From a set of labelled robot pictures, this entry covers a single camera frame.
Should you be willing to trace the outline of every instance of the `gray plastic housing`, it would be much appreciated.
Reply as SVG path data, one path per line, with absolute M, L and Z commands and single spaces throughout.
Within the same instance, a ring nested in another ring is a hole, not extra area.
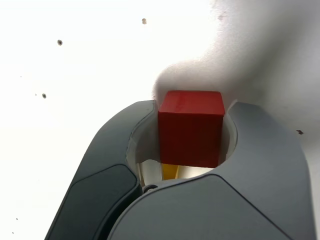
M 299 141 L 255 105 L 225 117 L 236 134 L 224 163 L 142 195 L 136 163 L 159 160 L 156 105 L 119 112 L 93 138 L 45 239 L 315 240 Z
M 133 133 L 157 116 L 154 101 L 136 102 L 111 118 L 95 135 L 64 196 L 46 240 L 106 239 L 119 215 L 142 195 L 135 166 L 127 157 Z
M 309 169 L 296 137 L 260 107 L 237 102 L 232 155 L 132 203 L 109 240 L 315 240 Z

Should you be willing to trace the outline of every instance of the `red cube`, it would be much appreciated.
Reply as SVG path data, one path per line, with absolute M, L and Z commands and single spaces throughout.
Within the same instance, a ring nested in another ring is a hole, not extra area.
M 217 167 L 224 115 L 220 92 L 168 92 L 158 111 L 161 162 Z

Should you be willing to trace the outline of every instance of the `yellow object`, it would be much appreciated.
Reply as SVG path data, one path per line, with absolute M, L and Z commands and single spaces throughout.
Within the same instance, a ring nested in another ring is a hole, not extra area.
M 163 180 L 175 179 L 178 165 L 162 164 Z

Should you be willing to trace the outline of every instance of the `dark spot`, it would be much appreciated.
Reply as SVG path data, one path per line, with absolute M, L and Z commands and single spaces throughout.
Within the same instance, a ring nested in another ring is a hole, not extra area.
M 227 16 L 227 15 L 226 15 L 226 11 L 225 11 L 225 12 L 223 12 L 220 16 L 218 16 L 218 19 L 219 19 L 220 21 L 222 21 L 226 16 Z

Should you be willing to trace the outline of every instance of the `white wall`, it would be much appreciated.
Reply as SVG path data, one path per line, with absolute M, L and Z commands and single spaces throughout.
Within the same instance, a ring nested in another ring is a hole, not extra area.
M 171 89 L 218 90 L 226 105 L 259 104 L 303 131 L 320 223 L 318 10 L 313 0 L 1 1 L 0 239 L 43 239 L 97 130 Z

